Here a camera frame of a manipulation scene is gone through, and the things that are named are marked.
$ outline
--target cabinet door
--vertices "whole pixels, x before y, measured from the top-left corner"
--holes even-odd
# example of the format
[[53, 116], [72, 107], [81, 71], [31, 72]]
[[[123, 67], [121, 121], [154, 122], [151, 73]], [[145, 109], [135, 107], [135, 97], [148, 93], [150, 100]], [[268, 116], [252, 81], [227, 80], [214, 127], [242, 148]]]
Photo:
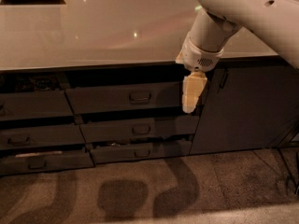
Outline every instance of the cabinet door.
[[275, 147], [299, 122], [299, 73], [290, 66], [215, 70], [192, 154]]

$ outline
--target countertop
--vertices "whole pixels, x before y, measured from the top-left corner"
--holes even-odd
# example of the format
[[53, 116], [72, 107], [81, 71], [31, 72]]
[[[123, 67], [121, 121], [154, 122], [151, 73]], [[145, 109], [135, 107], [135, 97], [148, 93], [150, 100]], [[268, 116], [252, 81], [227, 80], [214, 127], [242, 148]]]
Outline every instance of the countertop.
[[[196, 0], [64, 0], [0, 6], [0, 71], [174, 61]], [[224, 58], [276, 53], [246, 29]]]

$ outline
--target robotic arm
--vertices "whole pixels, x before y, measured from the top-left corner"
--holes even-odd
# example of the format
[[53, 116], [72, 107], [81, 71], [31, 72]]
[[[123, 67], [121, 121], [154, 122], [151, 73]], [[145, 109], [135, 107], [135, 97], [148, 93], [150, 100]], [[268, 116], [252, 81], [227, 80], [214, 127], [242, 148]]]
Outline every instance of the robotic arm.
[[203, 7], [177, 57], [192, 73], [183, 85], [183, 110], [191, 113], [228, 39], [244, 26], [299, 69], [299, 3], [293, 0], [198, 0]]

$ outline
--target white robotic arm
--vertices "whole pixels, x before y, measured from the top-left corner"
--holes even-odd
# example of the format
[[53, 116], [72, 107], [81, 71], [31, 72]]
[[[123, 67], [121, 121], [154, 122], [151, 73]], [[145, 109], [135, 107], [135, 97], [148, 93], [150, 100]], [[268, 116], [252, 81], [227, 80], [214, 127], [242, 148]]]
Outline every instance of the white robotic arm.
[[242, 26], [299, 69], [299, 3], [293, 0], [198, 0], [203, 7], [187, 34], [177, 63], [192, 71], [184, 80], [183, 110], [191, 113], [206, 85], [205, 72]]

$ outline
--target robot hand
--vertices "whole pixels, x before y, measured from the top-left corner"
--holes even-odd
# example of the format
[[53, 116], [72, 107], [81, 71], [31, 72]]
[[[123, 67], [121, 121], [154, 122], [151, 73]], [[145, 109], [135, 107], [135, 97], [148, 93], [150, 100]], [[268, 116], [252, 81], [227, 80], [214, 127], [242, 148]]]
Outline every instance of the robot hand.
[[[191, 113], [204, 89], [205, 72], [242, 26], [256, 34], [294, 68], [299, 68], [299, 3], [293, 0], [198, 0], [203, 7], [187, 34], [177, 63], [192, 71], [184, 79], [183, 110]], [[192, 77], [200, 77], [194, 83]]]

